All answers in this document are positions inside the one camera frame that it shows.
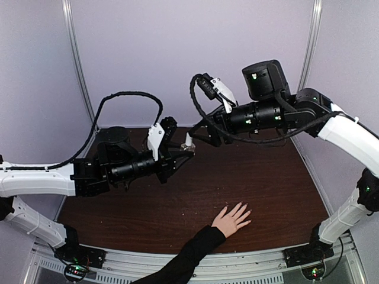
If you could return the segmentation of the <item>glitter nail polish bottle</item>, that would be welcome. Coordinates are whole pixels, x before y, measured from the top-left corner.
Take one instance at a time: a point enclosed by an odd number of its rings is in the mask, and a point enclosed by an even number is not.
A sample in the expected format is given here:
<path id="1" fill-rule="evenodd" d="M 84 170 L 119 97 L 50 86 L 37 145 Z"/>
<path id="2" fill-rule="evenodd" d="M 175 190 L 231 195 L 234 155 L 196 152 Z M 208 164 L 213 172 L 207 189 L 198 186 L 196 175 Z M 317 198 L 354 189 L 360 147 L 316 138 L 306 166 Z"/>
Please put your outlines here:
<path id="1" fill-rule="evenodd" d="M 195 144 L 193 142 L 193 138 L 190 136 L 189 133 L 186 133 L 185 141 L 180 146 L 180 151 L 185 154 L 190 154 L 192 156 L 195 155 Z"/>

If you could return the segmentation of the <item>black sleeved forearm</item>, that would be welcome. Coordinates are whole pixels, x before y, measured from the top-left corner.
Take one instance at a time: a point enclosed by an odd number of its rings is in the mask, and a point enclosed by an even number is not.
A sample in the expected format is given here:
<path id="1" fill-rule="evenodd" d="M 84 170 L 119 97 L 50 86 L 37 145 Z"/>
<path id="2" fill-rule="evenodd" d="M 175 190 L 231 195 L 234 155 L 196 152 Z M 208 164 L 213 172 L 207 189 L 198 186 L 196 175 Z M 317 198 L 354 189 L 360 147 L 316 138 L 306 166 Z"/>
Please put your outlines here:
<path id="1" fill-rule="evenodd" d="M 200 261 L 225 241 L 225 236 L 217 228 L 206 225 L 163 268 L 134 283 L 188 283 Z"/>

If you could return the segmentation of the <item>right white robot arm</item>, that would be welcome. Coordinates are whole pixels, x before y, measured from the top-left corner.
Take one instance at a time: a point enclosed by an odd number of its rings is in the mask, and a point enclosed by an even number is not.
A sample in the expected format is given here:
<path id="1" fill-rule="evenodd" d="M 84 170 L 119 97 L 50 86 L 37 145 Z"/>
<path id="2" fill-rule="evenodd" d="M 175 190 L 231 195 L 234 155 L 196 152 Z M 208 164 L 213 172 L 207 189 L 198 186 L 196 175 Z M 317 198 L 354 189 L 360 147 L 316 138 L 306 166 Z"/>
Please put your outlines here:
<path id="1" fill-rule="evenodd" d="M 279 140 L 299 133 L 327 141 L 364 165 L 348 200 L 314 228 L 304 257 L 316 261 L 345 231 L 362 217 L 378 211 L 378 136 L 352 118 L 328 97 L 312 88 L 296 94 L 279 61 L 267 60 L 243 68 L 250 103 L 240 105 L 219 78 L 203 73 L 190 81 L 189 92 L 201 123 L 208 128 L 210 144 L 242 141 L 244 133 L 282 130 Z"/>

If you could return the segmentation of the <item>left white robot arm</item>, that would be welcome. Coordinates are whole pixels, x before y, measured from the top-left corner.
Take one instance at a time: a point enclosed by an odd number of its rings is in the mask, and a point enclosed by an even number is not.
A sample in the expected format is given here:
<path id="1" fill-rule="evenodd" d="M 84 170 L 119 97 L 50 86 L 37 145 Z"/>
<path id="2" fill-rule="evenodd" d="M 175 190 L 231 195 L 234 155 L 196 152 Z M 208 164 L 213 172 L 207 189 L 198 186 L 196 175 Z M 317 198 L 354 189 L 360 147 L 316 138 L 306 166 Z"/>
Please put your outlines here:
<path id="1" fill-rule="evenodd" d="M 64 166 L 1 162 L 1 220 L 62 250 L 71 262 L 81 262 L 85 249 L 79 245 L 76 230 L 30 208 L 21 196 L 93 197 L 108 192 L 110 186 L 128 187 L 132 181 L 150 175 L 166 183 L 179 169 L 179 162 L 194 156 L 195 145 L 189 134 L 182 144 L 171 142 L 176 126 L 172 117 L 152 125 L 144 151 L 131 145 L 126 128 L 110 127 L 97 134 L 97 150 L 87 159 L 73 159 Z"/>

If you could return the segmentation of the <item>person's bare hand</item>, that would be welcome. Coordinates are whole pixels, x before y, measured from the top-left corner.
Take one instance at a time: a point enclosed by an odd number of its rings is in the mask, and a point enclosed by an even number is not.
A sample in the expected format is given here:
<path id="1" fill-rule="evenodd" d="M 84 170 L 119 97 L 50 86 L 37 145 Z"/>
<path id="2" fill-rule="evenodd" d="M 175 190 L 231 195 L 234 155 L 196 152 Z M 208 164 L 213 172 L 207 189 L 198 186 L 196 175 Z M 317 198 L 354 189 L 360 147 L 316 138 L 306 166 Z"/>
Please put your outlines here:
<path id="1" fill-rule="evenodd" d="M 252 221 L 249 220 L 251 210 L 248 209 L 248 204 L 239 202 L 230 211 L 228 206 L 225 206 L 211 223 L 212 228 L 217 228 L 225 238 L 229 238 L 241 228 L 249 225 Z"/>

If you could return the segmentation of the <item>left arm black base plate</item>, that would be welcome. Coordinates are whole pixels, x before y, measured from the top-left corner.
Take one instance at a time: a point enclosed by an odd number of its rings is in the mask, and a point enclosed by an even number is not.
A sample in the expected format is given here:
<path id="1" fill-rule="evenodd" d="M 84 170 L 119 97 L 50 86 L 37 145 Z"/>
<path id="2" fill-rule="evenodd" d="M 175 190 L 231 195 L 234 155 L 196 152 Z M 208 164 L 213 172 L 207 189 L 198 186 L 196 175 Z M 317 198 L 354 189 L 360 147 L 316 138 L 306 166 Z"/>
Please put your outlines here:
<path id="1" fill-rule="evenodd" d="M 68 248 L 57 248 L 55 256 L 69 264 L 79 264 L 85 267 L 101 269 L 103 267 L 106 252 L 101 249 L 79 246 L 77 250 Z"/>

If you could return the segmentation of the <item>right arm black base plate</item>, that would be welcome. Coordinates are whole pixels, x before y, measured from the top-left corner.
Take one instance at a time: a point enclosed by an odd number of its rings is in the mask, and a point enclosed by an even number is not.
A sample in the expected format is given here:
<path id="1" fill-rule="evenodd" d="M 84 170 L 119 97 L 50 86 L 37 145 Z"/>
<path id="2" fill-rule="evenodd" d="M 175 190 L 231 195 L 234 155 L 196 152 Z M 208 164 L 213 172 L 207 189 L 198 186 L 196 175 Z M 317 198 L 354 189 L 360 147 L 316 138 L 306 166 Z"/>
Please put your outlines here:
<path id="1" fill-rule="evenodd" d="M 283 251 L 287 267 L 302 266 L 305 264 L 320 262 L 325 258 L 334 256 L 332 246 L 313 247 L 310 244 L 287 248 Z"/>

